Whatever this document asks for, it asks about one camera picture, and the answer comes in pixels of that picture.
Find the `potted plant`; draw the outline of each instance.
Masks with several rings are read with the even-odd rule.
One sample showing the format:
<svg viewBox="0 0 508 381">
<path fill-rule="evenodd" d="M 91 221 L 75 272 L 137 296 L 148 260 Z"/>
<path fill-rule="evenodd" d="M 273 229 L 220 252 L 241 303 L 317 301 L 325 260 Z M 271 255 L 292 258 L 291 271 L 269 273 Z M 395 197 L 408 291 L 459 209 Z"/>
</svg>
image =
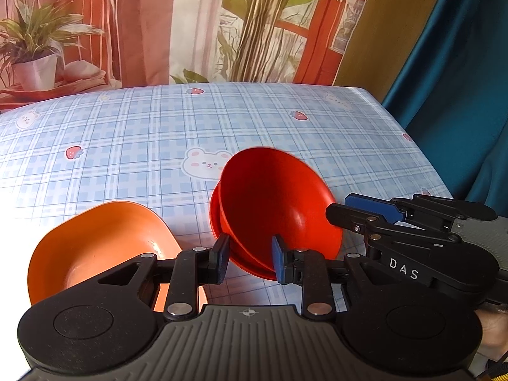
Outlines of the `potted plant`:
<svg viewBox="0 0 508 381">
<path fill-rule="evenodd" d="M 55 3 L 30 8 L 23 0 L 14 0 L 18 19 L 0 21 L 0 75 L 11 66 L 16 80 L 25 91 L 51 90 L 55 84 L 58 57 L 64 47 L 78 46 L 77 37 L 103 34 L 103 30 L 82 24 L 83 16 L 65 13 L 65 5 Z"/>
</svg>

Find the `bear print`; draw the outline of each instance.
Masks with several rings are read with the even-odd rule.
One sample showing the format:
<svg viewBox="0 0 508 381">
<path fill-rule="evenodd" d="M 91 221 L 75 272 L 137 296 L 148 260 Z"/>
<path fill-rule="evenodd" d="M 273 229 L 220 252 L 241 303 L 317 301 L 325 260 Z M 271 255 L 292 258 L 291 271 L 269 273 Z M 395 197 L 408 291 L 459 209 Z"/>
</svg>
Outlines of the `bear print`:
<svg viewBox="0 0 508 381">
<path fill-rule="evenodd" d="M 181 169 L 187 176 L 201 180 L 219 180 L 226 162 L 232 156 L 227 150 L 207 152 L 200 147 L 187 150 Z"/>
<path fill-rule="evenodd" d="M 339 99 L 332 93 L 328 93 L 324 97 L 324 100 L 329 101 L 333 105 L 339 106 L 341 109 L 352 110 L 352 106 L 347 100 Z"/>
<path fill-rule="evenodd" d="M 21 115 L 18 120 L 16 120 L 16 127 L 19 130 L 25 130 L 32 126 L 32 124 L 34 124 L 40 115 L 40 113 L 36 113 L 34 110 L 27 111 Z"/>
</svg>

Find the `human hand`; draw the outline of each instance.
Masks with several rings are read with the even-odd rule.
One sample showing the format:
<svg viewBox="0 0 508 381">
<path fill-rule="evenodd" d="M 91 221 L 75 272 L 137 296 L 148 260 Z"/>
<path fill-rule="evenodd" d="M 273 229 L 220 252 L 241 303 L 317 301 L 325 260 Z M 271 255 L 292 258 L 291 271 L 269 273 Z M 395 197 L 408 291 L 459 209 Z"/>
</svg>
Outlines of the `human hand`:
<svg viewBox="0 0 508 381">
<path fill-rule="evenodd" d="M 475 312 L 483 328 L 478 353 L 492 361 L 499 361 L 508 351 L 508 305 L 485 303 Z"/>
</svg>

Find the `bowl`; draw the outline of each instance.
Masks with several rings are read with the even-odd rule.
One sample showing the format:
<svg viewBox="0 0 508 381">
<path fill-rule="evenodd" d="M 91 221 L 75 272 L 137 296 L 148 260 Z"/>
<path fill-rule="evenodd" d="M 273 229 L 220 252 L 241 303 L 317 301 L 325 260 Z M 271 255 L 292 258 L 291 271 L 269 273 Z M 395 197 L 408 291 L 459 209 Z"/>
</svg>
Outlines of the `bowl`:
<svg viewBox="0 0 508 381">
<path fill-rule="evenodd" d="M 51 230 L 37 245 L 28 271 L 32 305 L 141 253 L 175 258 L 181 249 L 164 221 L 134 202 L 108 202 Z M 155 310 L 162 312 L 169 284 L 161 284 Z M 199 300 L 207 302 L 202 287 Z"/>
<path fill-rule="evenodd" d="M 220 207 L 218 201 L 218 185 L 212 192 L 212 196 L 210 197 L 210 226 L 212 228 L 212 233 L 215 239 L 219 237 L 222 233 L 221 219 L 220 219 Z M 270 269 L 265 268 L 259 262 L 257 262 L 254 258 L 249 256 L 245 250 L 238 245 L 233 239 L 230 240 L 230 260 L 243 269 L 245 272 L 257 276 L 263 279 L 269 279 L 272 281 L 276 281 L 277 277 L 275 276 L 275 272 Z"/>
<path fill-rule="evenodd" d="M 242 150 L 225 164 L 217 187 L 222 230 L 266 269 L 274 270 L 271 241 L 276 234 L 289 249 L 337 257 L 342 229 L 325 216 L 335 198 L 295 156 L 267 147 Z"/>
</svg>

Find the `white flower pot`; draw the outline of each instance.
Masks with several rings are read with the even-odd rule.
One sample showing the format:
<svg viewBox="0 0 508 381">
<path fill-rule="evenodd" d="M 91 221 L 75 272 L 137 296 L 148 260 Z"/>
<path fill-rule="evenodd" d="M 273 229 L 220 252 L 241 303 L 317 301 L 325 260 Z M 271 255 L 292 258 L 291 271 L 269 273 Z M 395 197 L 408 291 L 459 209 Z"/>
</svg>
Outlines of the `white flower pot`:
<svg viewBox="0 0 508 381">
<path fill-rule="evenodd" d="M 25 91 L 51 90 L 55 86 L 57 55 L 12 65 L 14 76 Z"/>
</svg>

